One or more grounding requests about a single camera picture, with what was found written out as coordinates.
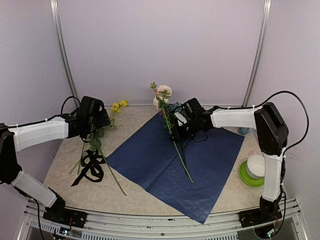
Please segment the blue fake rose bunch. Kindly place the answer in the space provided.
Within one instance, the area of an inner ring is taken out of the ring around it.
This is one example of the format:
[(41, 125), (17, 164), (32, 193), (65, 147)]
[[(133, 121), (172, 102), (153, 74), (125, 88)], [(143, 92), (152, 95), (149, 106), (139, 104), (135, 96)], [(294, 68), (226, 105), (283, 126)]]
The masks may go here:
[(182, 104), (180, 102), (175, 102), (175, 103), (168, 103), (166, 107), (166, 114), (170, 116), (171, 114), (174, 113), (180, 113), (182, 114), (183, 108)]

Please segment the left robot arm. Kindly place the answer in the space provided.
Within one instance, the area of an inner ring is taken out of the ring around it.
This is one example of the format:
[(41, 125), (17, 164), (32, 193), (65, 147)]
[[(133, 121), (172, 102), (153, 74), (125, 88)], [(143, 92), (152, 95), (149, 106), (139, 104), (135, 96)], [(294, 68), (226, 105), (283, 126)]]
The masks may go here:
[(39, 150), (51, 143), (79, 137), (84, 143), (89, 136), (111, 123), (102, 100), (83, 96), (79, 106), (71, 113), (59, 114), (39, 121), (23, 124), (0, 124), (0, 182), (16, 189), (21, 195), (44, 207), (43, 218), (70, 227), (83, 228), (87, 214), (66, 207), (65, 200), (52, 188), (27, 172), (17, 156), (27, 152), (40, 163), (45, 152)]

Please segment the pink fake rose bunch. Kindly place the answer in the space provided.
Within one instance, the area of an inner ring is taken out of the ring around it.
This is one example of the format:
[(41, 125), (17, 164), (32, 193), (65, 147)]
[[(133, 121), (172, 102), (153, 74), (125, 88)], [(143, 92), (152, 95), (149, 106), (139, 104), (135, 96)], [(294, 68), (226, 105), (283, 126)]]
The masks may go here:
[(184, 144), (182, 140), (174, 140), (174, 124), (172, 123), (173, 120), (173, 114), (167, 115), (166, 114), (166, 108), (169, 103), (169, 98), (172, 96), (173, 91), (170, 86), (168, 85), (157, 85), (155, 82), (152, 82), (150, 84), (150, 89), (154, 92), (155, 97), (153, 99), (153, 105), (156, 107), (158, 112), (163, 115), (163, 120), (165, 123), (165, 128), (169, 132), (169, 137), (171, 141), (173, 142), (173, 146), (175, 148), (175, 151), (179, 157), (179, 160), (183, 166), (183, 169), (188, 176), (189, 180), (193, 184), (194, 181), (192, 179), (192, 176), (190, 175), (188, 169), (187, 169), (187, 162), (185, 157), (185, 150), (184, 150)]

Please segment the yellow fake flower stem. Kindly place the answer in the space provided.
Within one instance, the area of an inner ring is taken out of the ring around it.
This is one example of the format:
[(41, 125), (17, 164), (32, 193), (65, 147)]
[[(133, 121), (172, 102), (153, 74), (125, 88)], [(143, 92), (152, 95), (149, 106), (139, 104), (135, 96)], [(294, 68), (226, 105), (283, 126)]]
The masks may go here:
[(125, 99), (122, 99), (122, 100), (120, 100), (118, 102), (114, 102), (111, 105), (111, 107), (109, 107), (107, 109), (107, 113), (108, 113), (108, 116), (109, 116), (110, 124), (105, 127), (106, 129), (117, 127), (116, 118), (122, 112), (122, 109), (127, 107), (128, 105), (129, 105), (128, 101), (125, 100)]

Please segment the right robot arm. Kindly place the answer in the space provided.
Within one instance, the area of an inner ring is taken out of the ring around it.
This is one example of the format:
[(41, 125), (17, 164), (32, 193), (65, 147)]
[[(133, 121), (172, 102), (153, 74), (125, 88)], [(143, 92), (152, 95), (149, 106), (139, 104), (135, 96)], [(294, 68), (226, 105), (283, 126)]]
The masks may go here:
[(214, 128), (249, 128), (257, 133), (264, 159), (264, 185), (259, 207), (239, 212), (243, 228), (282, 218), (279, 203), (285, 194), (283, 178), (284, 154), (289, 129), (272, 102), (253, 107), (220, 107), (204, 109), (192, 98), (168, 113), (171, 138), (175, 141), (192, 139), (198, 132)]

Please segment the light blue ceramic mug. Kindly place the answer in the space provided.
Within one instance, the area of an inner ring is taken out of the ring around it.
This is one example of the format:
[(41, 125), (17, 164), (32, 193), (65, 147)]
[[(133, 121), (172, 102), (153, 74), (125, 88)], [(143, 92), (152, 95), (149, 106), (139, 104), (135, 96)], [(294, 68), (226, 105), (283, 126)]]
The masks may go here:
[(242, 136), (246, 136), (248, 135), (249, 133), (252, 132), (252, 129), (251, 128), (247, 128), (247, 127), (239, 127), (237, 129), (238, 133)]

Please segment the black ribbon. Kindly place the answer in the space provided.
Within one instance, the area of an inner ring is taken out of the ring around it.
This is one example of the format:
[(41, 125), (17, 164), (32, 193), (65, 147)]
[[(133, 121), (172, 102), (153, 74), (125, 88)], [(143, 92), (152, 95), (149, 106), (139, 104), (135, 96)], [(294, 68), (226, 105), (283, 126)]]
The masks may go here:
[(93, 183), (100, 183), (104, 177), (101, 167), (103, 163), (103, 156), (97, 150), (86, 150), (80, 159), (82, 170), (71, 186), (77, 186), (83, 178)]

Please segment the blue wrapping paper sheet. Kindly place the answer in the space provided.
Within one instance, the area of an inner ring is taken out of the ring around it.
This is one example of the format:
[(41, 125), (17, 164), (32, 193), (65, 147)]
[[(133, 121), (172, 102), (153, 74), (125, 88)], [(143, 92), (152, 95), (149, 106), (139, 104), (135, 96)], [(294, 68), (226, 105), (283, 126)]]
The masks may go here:
[(223, 128), (199, 134), (200, 143), (179, 146), (169, 139), (160, 114), (154, 115), (107, 158), (109, 165), (146, 192), (203, 224), (217, 202), (244, 137)]

